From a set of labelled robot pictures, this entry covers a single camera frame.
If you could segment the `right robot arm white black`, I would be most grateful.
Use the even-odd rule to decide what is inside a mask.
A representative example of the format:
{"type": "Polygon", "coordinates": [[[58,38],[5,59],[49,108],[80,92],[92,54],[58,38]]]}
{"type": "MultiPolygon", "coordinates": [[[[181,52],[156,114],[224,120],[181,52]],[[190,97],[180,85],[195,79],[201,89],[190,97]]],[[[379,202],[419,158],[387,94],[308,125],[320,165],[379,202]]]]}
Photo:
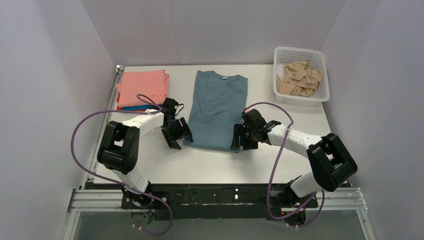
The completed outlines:
{"type": "Polygon", "coordinates": [[[358,171],[353,157],[338,135],[318,136],[300,132],[271,120],[267,122],[257,109],[241,114],[242,123],[233,128],[231,149],[256,150],[259,143],[283,147],[308,159],[311,171],[289,181],[284,190],[270,196],[271,203],[292,205],[312,193],[334,192],[358,171]]]}

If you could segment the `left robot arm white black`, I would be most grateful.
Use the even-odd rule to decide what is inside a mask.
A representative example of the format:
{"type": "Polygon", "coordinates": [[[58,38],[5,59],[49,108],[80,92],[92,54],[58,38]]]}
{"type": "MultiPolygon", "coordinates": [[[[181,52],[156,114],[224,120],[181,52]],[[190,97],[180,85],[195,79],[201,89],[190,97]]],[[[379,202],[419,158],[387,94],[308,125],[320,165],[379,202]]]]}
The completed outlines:
{"type": "Polygon", "coordinates": [[[105,127],[97,152],[97,161],[115,173],[121,182],[135,190],[123,188],[123,193],[135,206],[147,208],[153,202],[151,197],[139,194],[148,192],[151,183],[142,176],[137,166],[139,142],[141,137],[160,128],[167,145],[171,149],[180,150],[178,141],[183,138],[193,140],[192,132],[182,117],[177,119],[178,107],[183,107],[173,98],[166,98],[160,106],[152,106],[143,114],[122,122],[110,121],[105,127]]]}

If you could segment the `grey-blue t shirt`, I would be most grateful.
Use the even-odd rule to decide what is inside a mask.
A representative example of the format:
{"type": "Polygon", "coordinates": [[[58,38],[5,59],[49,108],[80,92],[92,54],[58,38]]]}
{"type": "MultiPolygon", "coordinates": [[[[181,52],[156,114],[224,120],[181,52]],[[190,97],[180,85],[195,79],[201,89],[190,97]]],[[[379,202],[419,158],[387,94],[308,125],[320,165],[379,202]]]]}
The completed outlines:
{"type": "Polygon", "coordinates": [[[234,125],[242,124],[246,107],[248,78],[223,76],[213,70],[197,71],[188,126],[193,141],[187,147],[238,153],[231,149],[234,125]]]}

